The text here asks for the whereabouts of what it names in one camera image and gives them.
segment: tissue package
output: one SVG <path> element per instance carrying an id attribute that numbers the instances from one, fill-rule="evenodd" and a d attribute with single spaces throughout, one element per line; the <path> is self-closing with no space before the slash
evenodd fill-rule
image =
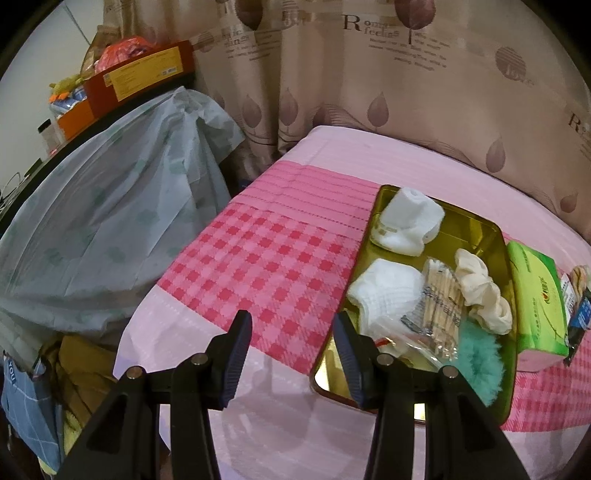
<path id="1" fill-rule="evenodd" d="M 554 260 L 507 245 L 517 300 L 517 370 L 537 372 L 569 354 L 567 321 Z"/>

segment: label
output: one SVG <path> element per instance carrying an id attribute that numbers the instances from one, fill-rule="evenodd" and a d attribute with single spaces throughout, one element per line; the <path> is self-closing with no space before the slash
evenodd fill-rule
<path id="1" fill-rule="evenodd" d="M 17 383 L 17 376 L 14 374 L 14 364 L 10 359 L 8 361 L 8 375 L 10 375 L 10 382 L 14 385 Z"/>
<path id="2" fill-rule="evenodd" d="M 574 288 L 570 282 L 569 276 L 565 273 L 560 279 L 560 289 L 562 290 L 562 299 L 564 301 L 564 313 L 570 320 L 573 317 L 574 306 L 577 303 L 577 297 L 574 294 Z"/>
<path id="3" fill-rule="evenodd" d="M 118 101 L 183 71 L 178 47 L 152 53 L 110 72 L 109 79 Z"/>
<path id="4" fill-rule="evenodd" d="M 577 310 L 577 315 L 575 315 L 569 323 L 570 327 L 577 327 L 582 328 L 584 330 L 589 330 L 589 320 L 591 319 L 591 302 L 587 297 L 583 297 L 581 300 L 581 305 L 579 305 L 579 309 Z"/>

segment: gold metal tray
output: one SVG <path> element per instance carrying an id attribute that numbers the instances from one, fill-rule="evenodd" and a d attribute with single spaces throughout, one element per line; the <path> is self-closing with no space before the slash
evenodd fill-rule
<path id="1" fill-rule="evenodd" d="M 501 229 L 493 222 L 455 205 L 434 199 L 445 210 L 445 217 L 441 223 L 439 234 L 432 242 L 425 246 L 425 250 L 420 257 L 395 254 L 378 247 L 369 240 L 369 234 L 379 214 L 390 200 L 392 200 L 397 191 L 398 187 L 392 185 L 383 185 L 380 188 L 365 229 L 365 234 L 363 235 L 359 252 L 357 253 L 355 265 L 347 283 L 347 288 L 377 258 L 385 258 L 393 262 L 412 265 L 419 271 L 422 271 L 425 260 L 428 257 L 432 257 L 438 258 L 447 265 L 455 268 L 454 255 L 456 250 L 458 248 L 464 248 L 484 261 L 488 267 L 489 275 L 501 289 L 503 297 L 508 300 L 513 318 L 516 319 L 517 310 L 515 308 L 515 293 L 511 268 L 509 266 L 509 257 Z M 349 312 L 349 316 L 357 328 L 356 321 L 359 317 L 359 310 L 346 299 L 346 296 L 343 296 L 339 306 L 339 311 L 343 309 Z M 500 354 L 505 365 L 505 373 L 501 383 L 501 392 L 496 401 L 490 406 L 490 410 L 499 424 L 507 420 L 511 411 L 515 371 L 517 369 L 516 325 L 517 321 L 514 320 L 512 331 L 507 335 L 498 337 L 498 342 L 501 344 Z M 314 367 L 310 373 L 310 381 L 312 388 L 320 395 L 356 407 L 355 402 L 353 402 L 349 394 L 345 375 L 340 364 L 339 354 L 336 351 L 335 342 L 332 337 L 332 331 L 327 335 L 320 354 L 314 363 Z M 424 421 L 424 419 L 424 405 L 415 405 L 415 420 Z"/>

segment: screw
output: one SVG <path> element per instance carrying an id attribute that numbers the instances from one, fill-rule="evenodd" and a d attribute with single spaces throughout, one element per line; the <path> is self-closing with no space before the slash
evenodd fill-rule
<path id="1" fill-rule="evenodd" d="M 144 374 L 144 369 L 136 365 L 135 367 L 129 367 L 125 372 L 125 376 L 130 380 L 135 380 Z"/>
<path id="2" fill-rule="evenodd" d="M 394 357 L 389 353 L 381 353 L 376 358 L 378 365 L 382 365 L 383 367 L 389 367 L 394 363 Z"/>
<path id="3" fill-rule="evenodd" d="M 456 378 L 460 373 L 456 367 L 451 365 L 446 365 L 441 371 L 447 378 Z"/>
<path id="4" fill-rule="evenodd" d="M 193 365 L 205 365 L 207 363 L 207 361 L 209 360 L 209 357 L 207 356 L 206 353 L 196 353 L 195 355 L 193 355 L 191 357 L 191 363 Z"/>

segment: curtain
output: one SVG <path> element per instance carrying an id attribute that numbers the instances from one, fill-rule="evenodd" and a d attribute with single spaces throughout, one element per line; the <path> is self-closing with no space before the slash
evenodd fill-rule
<path id="1" fill-rule="evenodd" d="M 104 1 L 124 35 L 191 41 L 196 88 L 248 139 L 243 179 L 340 125 L 494 175 L 591 240 L 589 90 L 521 0 Z"/>

